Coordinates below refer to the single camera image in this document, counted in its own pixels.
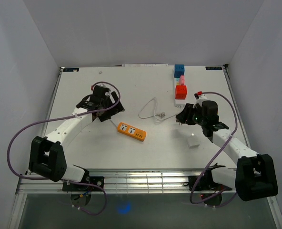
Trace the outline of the white multicolour power strip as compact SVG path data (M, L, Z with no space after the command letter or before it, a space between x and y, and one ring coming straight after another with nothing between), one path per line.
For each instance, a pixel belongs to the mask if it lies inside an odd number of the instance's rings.
M176 87L176 85L178 85L179 78L173 78L173 82L174 82L174 91L175 91L175 87ZM186 99L185 99L185 100L176 100L176 99L174 98L174 105L175 105L175 107L178 107L178 108L180 108L180 109L182 110L182 109L184 108L185 104L186 104L185 101L186 101ZM155 106L154 106L154 109L153 109L153 114L150 115L150 116L147 116L147 117L142 117L142 116L141 116L141 112L142 112L143 109L144 109L147 105L149 105L149 103L151 103L151 102L154 102L154 103L155 103ZM170 119L170 118L172 118L172 117L175 117L175 116L178 114L178 113L176 113L176 114L173 114L173 115L167 117L165 112L157 112L157 107L158 107L158 100L157 100L156 97L154 97L154 98L150 99L150 100L145 104L145 106L139 111L138 117L139 117L140 119L154 118L156 123L161 123L161 122L163 122L163 121L165 121L165 120L168 120L168 119Z

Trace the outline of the red cube socket adapter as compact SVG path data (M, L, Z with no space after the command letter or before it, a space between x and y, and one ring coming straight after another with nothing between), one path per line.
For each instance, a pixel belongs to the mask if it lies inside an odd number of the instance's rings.
M187 86L186 85L176 85L175 87L175 99L185 100L187 96Z

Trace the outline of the white plug adapter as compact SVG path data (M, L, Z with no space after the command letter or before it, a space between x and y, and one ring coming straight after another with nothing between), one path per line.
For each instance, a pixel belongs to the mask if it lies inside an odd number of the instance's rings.
M197 135L190 135L187 138L187 144L189 148L199 147L201 142Z

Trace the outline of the orange power strip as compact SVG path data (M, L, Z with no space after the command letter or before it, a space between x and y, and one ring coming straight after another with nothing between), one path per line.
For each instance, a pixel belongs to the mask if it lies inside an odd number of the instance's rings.
M146 135L147 135L146 131L141 130L139 128L136 128L132 125L123 123L123 122L116 124L111 119L110 119L110 121L114 124L118 133L129 136L129 137L136 139L136 140L139 140L141 142L143 142L145 140Z

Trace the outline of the pink plug adapter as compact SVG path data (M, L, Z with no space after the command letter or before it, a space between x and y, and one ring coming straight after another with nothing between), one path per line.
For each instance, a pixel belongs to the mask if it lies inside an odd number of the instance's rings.
M184 77L184 75L181 75L179 77L178 85L185 85L185 77Z

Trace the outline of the blue cube socket adapter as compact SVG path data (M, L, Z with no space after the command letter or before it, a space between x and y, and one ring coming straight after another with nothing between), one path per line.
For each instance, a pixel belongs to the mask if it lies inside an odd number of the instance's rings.
M184 64L175 64L174 65L174 78L180 78L184 75L185 66Z

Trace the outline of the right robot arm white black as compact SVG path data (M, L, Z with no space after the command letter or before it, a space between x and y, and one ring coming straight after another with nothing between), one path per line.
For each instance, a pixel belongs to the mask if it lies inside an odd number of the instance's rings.
M223 165L209 163L196 179L191 191L201 184L208 189L217 186L236 190L243 201L273 197L278 194L274 162L270 155L259 154L234 137L229 127L219 121L218 105L205 100L197 104L186 104L176 115L181 124L199 125L203 135L225 152L235 163L230 169Z

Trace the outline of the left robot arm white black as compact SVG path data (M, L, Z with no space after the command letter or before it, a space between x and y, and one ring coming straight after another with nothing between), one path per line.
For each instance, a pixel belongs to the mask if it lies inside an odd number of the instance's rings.
M92 87L92 93L82 98L69 119L44 137L37 136L31 143L29 170L54 182L73 181L78 190L89 187L86 169L69 165L65 149L72 140L95 119L101 122L125 109L120 102L119 90L112 91L103 84Z

